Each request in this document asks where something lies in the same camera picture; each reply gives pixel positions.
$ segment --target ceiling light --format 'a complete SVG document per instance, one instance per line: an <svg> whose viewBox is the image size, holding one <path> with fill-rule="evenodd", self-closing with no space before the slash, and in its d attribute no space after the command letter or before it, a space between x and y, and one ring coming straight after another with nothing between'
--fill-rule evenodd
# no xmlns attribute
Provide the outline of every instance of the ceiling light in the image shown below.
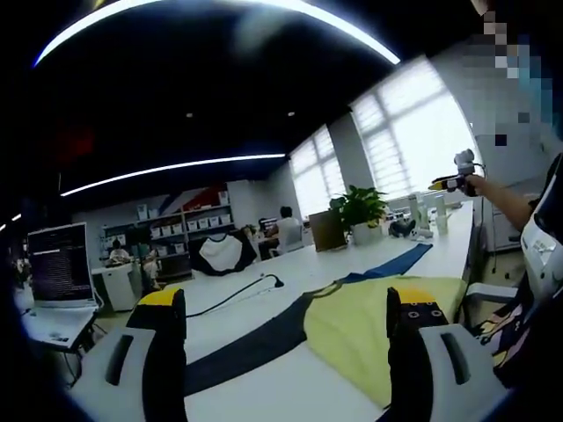
<svg viewBox="0 0 563 422"><path fill-rule="evenodd" d="M212 160L192 161L191 163L165 165L164 167L155 167L154 169L136 171L134 173L124 174L122 176L117 176L115 178L107 178L106 180L101 180L96 183L90 183L89 185L78 187L77 189L73 189L71 191L61 193L61 196L69 196L72 193L82 192L85 191L86 189L90 189L91 187L105 185L106 183L116 182L118 180L123 180L124 178L134 178L136 176L142 176L143 174L156 173L157 171L180 169L183 167L194 167L196 165L204 165L204 164L230 163L233 161L264 160L268 158L284 158L284 157L285 154L264 154L260 156L230 156L228 158L214 158Z"/></svg>
<svg viewBox="0 0 563 422"><path fill-rule="evenodd" d="M70 39L80 31L84 30L88 26L94 25L102 19L109 18L112 15L125 11L127 9L132 9L134 7L142 6L144 4L150 4L159 2L162 0L120 0L115 3L111 3L107 6L103 6L96 11L93 11L84 18L78 20L64 31L59 33L54 37L51 42L43 49L40 56L35 61L34 67L39 64L47 55L49 55L53 50L59 47L64 41ZM302 14L325 22L326 24L333 26L344 33L347 33L351 37L359 40L361 43L365 44L372 50L379 53L385 59L387 59L392 64L397 64L400 59L391 52L386 46L381 44L379 41L373 39L371 36L366 34L364 31L356 28L352 24L348 23L346 20L334 16L328 11L324 11L317 6L312 4L307 4L301 0L229 0L236 3L255 3L255 4L268 4L276 7L281 7L283 9L288 9L291 11L298 11Z"/></svg>

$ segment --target black ceiling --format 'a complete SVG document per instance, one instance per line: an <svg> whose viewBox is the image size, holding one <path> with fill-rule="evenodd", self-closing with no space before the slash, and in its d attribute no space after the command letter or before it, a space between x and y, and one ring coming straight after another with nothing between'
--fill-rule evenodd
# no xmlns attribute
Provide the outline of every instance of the black ceiling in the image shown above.
<svg viewBox="0 0 563 422"><path fill-rule="evenodd" d="M26 27L10 51L11 109L3 129L10 146L0 163L4 219L18 211L22 195L54 193L58 171L64 191L159 165L288 153L393 70L363 44L304 15L204 0L124 11L32 69L42 48L85 14L87 5L73 3L40 2L18 11L30 19L21 19ZM310 3L357 25L402 61L433 55L481 27L470 0L455 7L446 0ZM264 178L280 163L153 174L68 200L91 207Z"/></svg>

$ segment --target white flower pot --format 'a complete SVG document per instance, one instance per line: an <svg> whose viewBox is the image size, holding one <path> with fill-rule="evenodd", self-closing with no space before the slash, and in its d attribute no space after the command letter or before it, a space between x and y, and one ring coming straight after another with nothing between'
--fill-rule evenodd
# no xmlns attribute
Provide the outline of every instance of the white flower pot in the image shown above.
<svg viewBox="0 0 563 422"><path fill-rule="evenodd" d="M366 222L352 226L352 236L356 246L371 244L384 236L381 226L370 228Z"/></svg>

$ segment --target window blind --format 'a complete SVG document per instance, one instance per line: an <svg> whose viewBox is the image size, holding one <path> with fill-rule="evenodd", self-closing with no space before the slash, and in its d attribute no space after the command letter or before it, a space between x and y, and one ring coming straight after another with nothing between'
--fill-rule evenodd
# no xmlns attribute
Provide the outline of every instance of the window blind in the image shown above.
<svg viewBox="0 0 563 422"><path fill-rule="evenodd" d="M301 216L326 211L330 199L346 192L333 141L322 127L291 155L291 174Z"/></svg>
<svg viewBox="0 0 563 422"><path fill-rule="evenodd" d="M433 179L456 174L453 158L464 149L479 154L459 105L427 61L383 81L352 110L386 200L425 192Z"/></svg>

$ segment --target hand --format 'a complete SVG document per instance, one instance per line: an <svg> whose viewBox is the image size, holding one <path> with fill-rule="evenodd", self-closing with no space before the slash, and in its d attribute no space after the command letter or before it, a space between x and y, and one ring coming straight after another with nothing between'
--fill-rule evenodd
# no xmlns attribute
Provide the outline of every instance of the hand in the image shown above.
<svg viewBox="0 0 563 422"><path fill-rule="evenodd" d="M477 195L480 196L483 194L483 189L486 186L486 179L476 174L470 174L465 176L465 183L473 186Z"/></svg>

